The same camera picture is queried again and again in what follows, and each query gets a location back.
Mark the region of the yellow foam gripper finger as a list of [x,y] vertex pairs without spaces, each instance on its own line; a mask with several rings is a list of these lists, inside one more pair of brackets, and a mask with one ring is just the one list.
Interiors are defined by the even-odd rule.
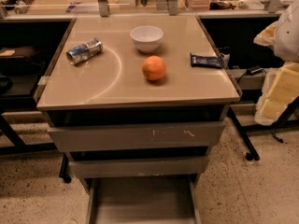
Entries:
[[253,43],[263,47],[273,47],[276,27],[277,22],[272,22],[254,37]]
[[298,96],[299,63],[284,63],[279,69],[270,68],[256,105],[255,121],[264,126],[273,124]]

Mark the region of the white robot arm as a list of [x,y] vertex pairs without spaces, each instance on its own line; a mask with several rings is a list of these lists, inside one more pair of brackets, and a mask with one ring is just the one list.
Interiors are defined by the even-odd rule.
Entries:
[[278,70],[271,68],[267,73],[256,105],[255,121],[268,126],[299,96],[299,0],[294,0],[253,42],[271,48],[284,62]]

